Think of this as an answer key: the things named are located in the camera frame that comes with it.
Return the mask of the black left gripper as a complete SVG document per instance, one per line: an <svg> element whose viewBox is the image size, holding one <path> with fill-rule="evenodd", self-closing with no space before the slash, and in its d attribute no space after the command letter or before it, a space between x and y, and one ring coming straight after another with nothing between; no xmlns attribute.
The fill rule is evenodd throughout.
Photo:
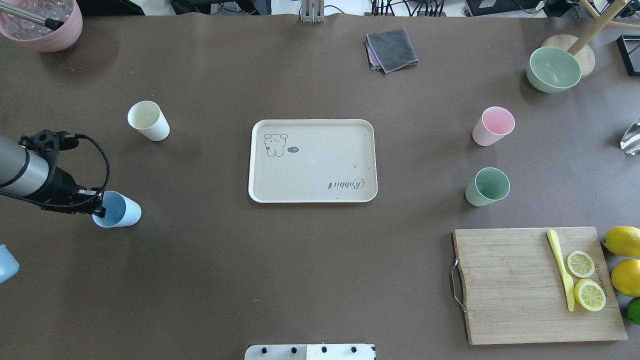
<svg viewBox="0 0 640 360"><path fill-rule="evenodd" d="M43 184L22 198L43 210L64 214L92 214L103 219L106 214L103 207L103 187L92 187L88 190L76 184L71 174L58 167L60 153L77 148L79 139L90 141L101 154L103 153L96 141L80 133L53 132L45 129L34 136L20 138L19 145L28 151L34 151L34 155L30 156L30 164L34 164L36 156L46 162Z"/></svg>

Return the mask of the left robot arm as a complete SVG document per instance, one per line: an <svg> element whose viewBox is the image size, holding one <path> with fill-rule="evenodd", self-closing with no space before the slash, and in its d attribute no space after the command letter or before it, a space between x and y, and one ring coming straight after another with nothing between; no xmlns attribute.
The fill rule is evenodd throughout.
<svg viewBox="0 0 640 360"><path fill-rule="evenodd" d="M102 186L87 189L58 166L60 153L78 147L79 140L91 142L106 164ZM62 214L91 214L104 218L105 187L110 179L110 162L105 151L91 137L45 129L13 142L0 139L0 189L3 196L37 205L42 210Z"/></svg>

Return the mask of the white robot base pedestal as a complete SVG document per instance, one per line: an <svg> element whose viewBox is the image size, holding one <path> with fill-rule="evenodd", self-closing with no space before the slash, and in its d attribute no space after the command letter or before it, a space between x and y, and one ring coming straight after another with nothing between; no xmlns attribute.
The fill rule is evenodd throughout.
<svg viewBox="0 0 640 360"><path fill-rule="evenodd" d="M245 360L375 360L374 344L254 344L244 354Z"/></svg>

